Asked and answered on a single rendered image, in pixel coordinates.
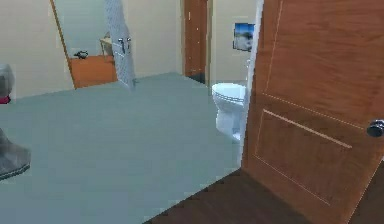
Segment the grey rounded object red base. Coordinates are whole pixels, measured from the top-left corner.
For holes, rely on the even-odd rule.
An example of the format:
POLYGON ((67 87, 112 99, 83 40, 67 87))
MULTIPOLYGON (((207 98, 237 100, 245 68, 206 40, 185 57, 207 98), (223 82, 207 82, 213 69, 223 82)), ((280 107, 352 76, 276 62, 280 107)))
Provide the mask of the grey rounded object red base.
POLYGON ((0 104, 8 104, 15 77, 9 64, 0 64, 0 104))

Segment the brown wooden panelled door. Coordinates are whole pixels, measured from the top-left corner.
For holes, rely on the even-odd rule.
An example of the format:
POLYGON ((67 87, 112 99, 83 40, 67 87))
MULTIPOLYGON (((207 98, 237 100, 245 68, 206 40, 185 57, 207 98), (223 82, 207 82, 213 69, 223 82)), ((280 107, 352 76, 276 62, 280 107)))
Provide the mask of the brown wooden panelled door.
POLYGON ((384 158, 384 0, 260 0, 242 169, 311 224, 348 224, 384 158))

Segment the blue framed wall picture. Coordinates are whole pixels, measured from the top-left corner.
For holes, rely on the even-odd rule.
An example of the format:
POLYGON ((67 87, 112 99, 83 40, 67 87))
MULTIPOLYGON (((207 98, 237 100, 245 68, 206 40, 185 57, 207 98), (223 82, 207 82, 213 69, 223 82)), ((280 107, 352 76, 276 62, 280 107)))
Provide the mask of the blue framed wall picture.
POLYGON ((236 23, 234 27, 233 48, 250 52, 252 50, 254 25, 250 23, 236 23))

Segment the narrow brown wooden door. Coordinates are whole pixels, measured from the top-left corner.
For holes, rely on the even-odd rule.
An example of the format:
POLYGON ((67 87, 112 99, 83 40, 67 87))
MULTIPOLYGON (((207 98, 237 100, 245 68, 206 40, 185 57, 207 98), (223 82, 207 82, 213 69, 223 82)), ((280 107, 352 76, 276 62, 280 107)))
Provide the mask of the narrow brown wooden door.
POLYGON ((207 0, 184 0, 184 74, 205 83, 207 0))

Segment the white toilet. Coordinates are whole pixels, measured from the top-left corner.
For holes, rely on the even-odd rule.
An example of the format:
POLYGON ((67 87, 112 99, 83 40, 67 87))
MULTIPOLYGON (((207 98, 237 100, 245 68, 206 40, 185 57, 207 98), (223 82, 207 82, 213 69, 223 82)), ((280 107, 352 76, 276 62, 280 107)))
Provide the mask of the white toilet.
POLYGON ((245 86, 235 83, 216 83, 212 86, 212 97, 217 107, 216 128, 236 142, 240 141, 245 90, 245 86))

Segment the grey cloth lump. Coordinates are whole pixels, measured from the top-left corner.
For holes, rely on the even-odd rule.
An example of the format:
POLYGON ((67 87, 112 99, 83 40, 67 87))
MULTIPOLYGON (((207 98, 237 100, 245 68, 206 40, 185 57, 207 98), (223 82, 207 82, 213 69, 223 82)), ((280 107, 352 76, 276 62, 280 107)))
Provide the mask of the grey cloth lump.
POLYGON ((12 143, 0 128, 0 181, 25 172, 30 165, 30 150, 12 143))

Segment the dark round door knob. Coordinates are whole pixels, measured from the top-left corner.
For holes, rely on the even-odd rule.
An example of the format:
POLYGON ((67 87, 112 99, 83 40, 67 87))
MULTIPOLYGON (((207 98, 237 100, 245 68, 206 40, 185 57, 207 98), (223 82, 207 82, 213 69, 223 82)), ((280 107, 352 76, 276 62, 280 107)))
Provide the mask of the dark round door knob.
POLYGON ((381 137, 384 135, 384 120, 372 121, 366 129, 367 134, 371 137, 381 137))

